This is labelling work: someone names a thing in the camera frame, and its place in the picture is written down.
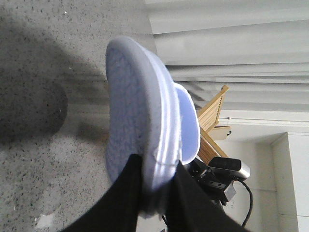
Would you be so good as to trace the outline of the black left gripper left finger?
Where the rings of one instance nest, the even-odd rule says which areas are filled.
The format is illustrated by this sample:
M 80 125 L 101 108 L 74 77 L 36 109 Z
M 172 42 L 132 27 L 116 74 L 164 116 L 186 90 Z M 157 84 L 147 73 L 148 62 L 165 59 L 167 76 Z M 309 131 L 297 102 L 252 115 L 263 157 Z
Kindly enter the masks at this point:
M 140 211 L 142 158 L 130 155 L 104 196 L 64 232 L 135 232 Z

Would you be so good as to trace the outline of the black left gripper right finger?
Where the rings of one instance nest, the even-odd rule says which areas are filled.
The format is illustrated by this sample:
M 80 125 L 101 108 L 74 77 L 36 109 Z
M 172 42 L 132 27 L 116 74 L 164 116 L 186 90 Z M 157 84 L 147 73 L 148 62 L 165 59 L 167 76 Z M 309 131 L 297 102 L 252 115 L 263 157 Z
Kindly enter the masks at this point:
M 215 206 L 181 162 L 171 180 L 165 212 L 169 232 L 246 232 Z

